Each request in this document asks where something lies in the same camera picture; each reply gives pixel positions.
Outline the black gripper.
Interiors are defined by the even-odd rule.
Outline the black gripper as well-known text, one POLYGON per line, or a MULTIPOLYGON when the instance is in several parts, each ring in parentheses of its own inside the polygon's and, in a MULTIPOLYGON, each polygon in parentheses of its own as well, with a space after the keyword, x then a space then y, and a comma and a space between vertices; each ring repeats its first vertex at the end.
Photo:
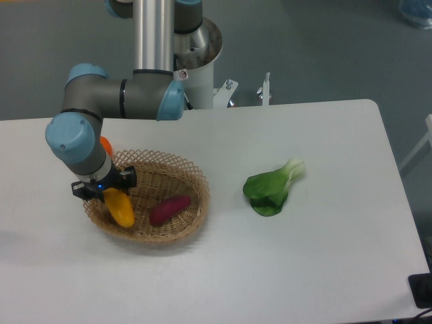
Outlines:
POLYGON ((133 165, 122 171, 113 168, 101 180, 86 179, 72 182, 72 194, 80 199, 103 199, 103 191, 109 188, 122 189, 126 194, 137 185, 136 169, 133 165))

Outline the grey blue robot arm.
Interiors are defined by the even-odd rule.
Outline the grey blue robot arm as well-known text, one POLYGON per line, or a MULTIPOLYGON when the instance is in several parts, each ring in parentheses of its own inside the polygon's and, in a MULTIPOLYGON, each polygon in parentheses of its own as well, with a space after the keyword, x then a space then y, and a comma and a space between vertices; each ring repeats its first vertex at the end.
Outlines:
POLYGON ((101 144, 103 120, 181 118, 186 95, 174 78, 174 37, 192 34, 203 22, 200 1, 106 1, 105 7, 114 17, 134 21, 133 76, 112 80, 97 65, 75 65, 65 83, 61 112, 45 130, 53 154, 77 176, 73 195, 83 200, 102 199, 109 188, 135 187, 134 168, 120 171, 101 144))

